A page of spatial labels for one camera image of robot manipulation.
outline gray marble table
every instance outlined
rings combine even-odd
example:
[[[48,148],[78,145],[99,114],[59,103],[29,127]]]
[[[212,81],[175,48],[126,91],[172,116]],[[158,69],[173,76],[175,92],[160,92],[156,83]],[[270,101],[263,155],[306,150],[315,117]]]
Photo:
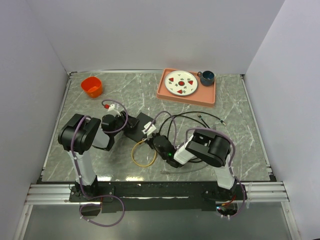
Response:
[[[137,116],[143,112],[154,117],[158,112],[166,110],[171,114],[186,111],[203,111],[225,120],[226,126],[217,119],[203,115],[205,121],[217,130],[224,132],[234,141],[236,155],[233,160],[235,174],[243,181],[269,181],[266,159],[258,136],[253,115],[240,75],[218,75],[216,80],[216,101],[213,108],[183,104],[156,97],[161,72],[84,72],[72,73],[70,85],[65,98],[63,109],[54,133],[53,142],[42,172],[44,182],[70,182],[75,180],[72,162],[63,147],[58,144],[58,133],[67,121],[75,114],[89,115],[102,118],[106,110],[101,105],[103,99],[114,99],[123,103],[128,113]],[[81,82],[89,77],[101,79],[104,92],[98,98],[89,98],[81,89]],[[156,126],[167,118],[162,114],[157,118]],[[177,143],[182,143],[185,131],[196,127],[197,123],[186,118],[176,118],[178,135]],[[162,133],[168,130],[169,122]],[[207,166],[190,173],[174,173],[196,170],[204,165],[187,163],[181,168],[173,168],[159,156],[155,163],[147,168],[139,167],[131,160],[131,149],[135,145],[123,133],[116,136],[111,151],[90,149],[93,169],[101,181],[214,181],[216,176],[213,168]],[[135,152],[137,162],[145,165],[153,158],[154,152],[148,145],[138,147]],[[168,171],[172,174],[161,174]]]

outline blue mug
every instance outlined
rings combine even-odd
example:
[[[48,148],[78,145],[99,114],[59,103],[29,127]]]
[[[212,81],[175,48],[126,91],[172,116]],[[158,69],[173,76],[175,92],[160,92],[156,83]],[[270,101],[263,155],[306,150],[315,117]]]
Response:
[[[209,87],[215,82],[215,74],[212,71],[199,71],[197,75],[203,86]]]

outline plate with red pattern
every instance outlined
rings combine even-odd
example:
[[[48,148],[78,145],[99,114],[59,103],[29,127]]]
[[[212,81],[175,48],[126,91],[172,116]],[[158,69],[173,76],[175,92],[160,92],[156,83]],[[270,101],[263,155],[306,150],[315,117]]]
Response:
[[[164,85],[174,95],[185,97],[193,94],[198,88],[195,76],[187,71],[172,71],[164,79]]]

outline white backdrop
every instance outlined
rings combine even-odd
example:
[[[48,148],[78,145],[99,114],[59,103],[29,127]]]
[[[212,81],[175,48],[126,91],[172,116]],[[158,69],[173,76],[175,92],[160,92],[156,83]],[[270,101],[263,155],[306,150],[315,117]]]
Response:
[[[319,12],[319,0],[286,0],[245,75],[304,240],[320,238]]]
[[[24,0],[0,1],[0,239],[44,165],[67,73]]]
[[[27,0],[68,72],[244,74],[284,0]]]

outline orange cup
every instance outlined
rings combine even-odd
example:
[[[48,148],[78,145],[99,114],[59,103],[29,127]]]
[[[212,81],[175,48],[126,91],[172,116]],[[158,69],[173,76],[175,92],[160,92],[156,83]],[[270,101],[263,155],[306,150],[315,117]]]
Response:
[[[88,94],[90,98],[96,98],[103,92],[102,82],[95,76],[90,76],[83,80],[81,88]]]

